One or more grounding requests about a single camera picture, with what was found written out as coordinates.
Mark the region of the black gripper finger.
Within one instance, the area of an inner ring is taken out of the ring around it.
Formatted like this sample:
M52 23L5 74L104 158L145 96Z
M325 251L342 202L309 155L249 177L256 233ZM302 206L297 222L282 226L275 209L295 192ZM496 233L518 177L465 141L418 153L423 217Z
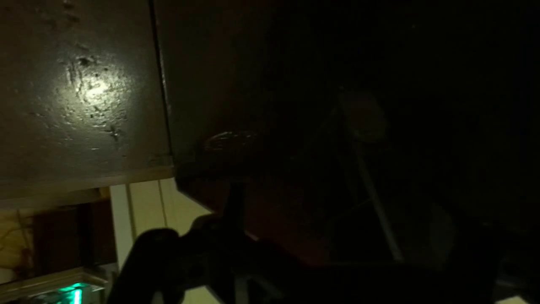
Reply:
M228 241L239 244L244 238L244 185L231 184L222 209L222 234Z

